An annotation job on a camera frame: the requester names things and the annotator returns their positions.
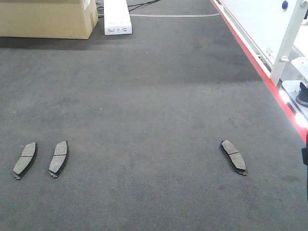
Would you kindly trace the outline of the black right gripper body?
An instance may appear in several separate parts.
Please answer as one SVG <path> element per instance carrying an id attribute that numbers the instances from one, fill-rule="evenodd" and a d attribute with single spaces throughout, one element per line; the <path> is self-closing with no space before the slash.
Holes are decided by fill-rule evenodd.
<path id="1" fill-rule="evenodd" d="M 305 166 L 308 166 L 308 133 L 306 134 L 306 143 L 305 147 L 301 149 L 302 160 Z"/>

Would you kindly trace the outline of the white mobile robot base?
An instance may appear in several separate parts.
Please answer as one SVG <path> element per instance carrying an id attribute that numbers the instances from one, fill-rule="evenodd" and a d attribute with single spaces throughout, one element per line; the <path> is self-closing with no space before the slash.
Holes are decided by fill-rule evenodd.
<path id="1" fill-rule="evenodd" d="M 301 89 L 308 89 L 308 58 L 297 57 L 288 67 L 289 75 L 282 81 L 280 95 L 295 115 L 296 123 L 302 128 L 308 128 L 308 102 L 298 99 Z M 308 90 L 301 98 L 308 95 Z"/>

